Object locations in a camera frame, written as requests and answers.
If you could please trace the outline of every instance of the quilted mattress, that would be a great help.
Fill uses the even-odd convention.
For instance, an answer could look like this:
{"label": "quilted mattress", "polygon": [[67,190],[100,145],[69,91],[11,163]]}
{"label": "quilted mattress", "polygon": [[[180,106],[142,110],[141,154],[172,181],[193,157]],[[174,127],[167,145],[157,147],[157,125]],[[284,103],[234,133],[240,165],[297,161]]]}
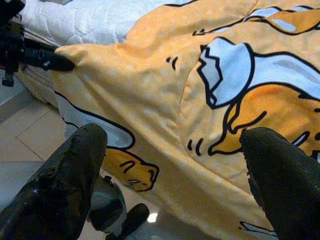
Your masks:
{"label": "quilted mattress", "polygon": [[[190,0],[72,0],[66,5],[26,0],[21,11],[25,37],[62,46],[81,43],[112,44],[125,41],[139,18],[163,4]],[[50,74],[24,67],[17,76],[31,93],[57,105]]]}

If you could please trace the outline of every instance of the tile floor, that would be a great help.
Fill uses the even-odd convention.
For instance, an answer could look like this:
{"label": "tile floor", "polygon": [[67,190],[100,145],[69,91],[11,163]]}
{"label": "tile floor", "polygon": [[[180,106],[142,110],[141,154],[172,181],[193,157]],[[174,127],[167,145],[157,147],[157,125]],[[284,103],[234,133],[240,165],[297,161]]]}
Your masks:
{"label": "tile floor", "polygon": [[[49,104],[32,100],[5,122],[0,123],[0,162],[45,161],[64,142],[64,122],[59,111]],[[199,229],[186,225],[135,192],[120,186],[127,210],[145,203],[150,213],[157,213],[156,223],[146,222],[126,240],[213,240]],[[104,240],[102,232],[90,223],[84,225],[79,240]]]}

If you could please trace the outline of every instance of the black object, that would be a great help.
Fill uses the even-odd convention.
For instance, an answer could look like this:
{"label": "black object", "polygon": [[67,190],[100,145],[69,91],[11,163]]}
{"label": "black object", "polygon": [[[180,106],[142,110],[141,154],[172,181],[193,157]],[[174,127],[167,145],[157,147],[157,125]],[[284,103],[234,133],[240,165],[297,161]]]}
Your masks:
{"label": "black object", "polygon": [[149,214],[149,209],[145,204],[137,204],[127,213],[127,217],[122,224],[121,234],[119,236],[115,236],[111,233],[106,236],[105,240],[124,240],[148,219]]}
{"label": "black object", "polygon": [[24,0],[7,1],[0,0],[0,65],[5,69],[2,85],[14,86],[13,75],[20,63],[44,70],[71,71],[74,64],[54,54],[55,46],[25,38],[21,17],[16,16],[25,6]]}
{"label": "black object", "polygon": [[0,240],[76,240],[107,146],[97,124],[79,128],[0,214]]}
{"label": "black object", "polygon": [[320,164],[277,132],[244,130],[250,190],[280,240],[320,239]]}

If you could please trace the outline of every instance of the white mattress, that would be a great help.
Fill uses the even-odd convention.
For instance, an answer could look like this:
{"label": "white mattress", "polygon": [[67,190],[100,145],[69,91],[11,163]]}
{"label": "white mattress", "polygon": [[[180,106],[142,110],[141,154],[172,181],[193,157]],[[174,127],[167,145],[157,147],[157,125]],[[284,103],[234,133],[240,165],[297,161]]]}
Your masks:
{"label": "white mattress", "polygon": [[26,37],[61,46],[125,40],[139,18],[163,4],[190,0],[72,0],[66,5],[26,0],[21,11]]}

